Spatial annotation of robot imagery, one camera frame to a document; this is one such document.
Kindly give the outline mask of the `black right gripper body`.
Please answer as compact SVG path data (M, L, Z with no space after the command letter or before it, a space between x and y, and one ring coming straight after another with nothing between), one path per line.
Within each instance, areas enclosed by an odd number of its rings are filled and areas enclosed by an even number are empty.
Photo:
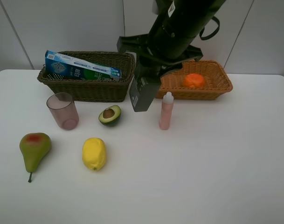
M199 61L203 57L200 48L180 45L177 39L162 38L156 41L149 34L121 36L117 49L119 53L136 53L135 77L163 77L180 70L183 62Z

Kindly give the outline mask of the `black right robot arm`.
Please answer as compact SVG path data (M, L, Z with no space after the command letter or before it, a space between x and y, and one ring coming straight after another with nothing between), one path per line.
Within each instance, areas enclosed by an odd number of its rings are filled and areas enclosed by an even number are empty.
M199 36L201 40L214 37L219 28L203 36L205 26L214 21L216 12L224 4L222 0L156 0L158 16L149 33L119 37L119 53L127 51L137 55L135 78L142 76L162 77L168 72L181 69L182 63L199 61L200 48L191 45Z

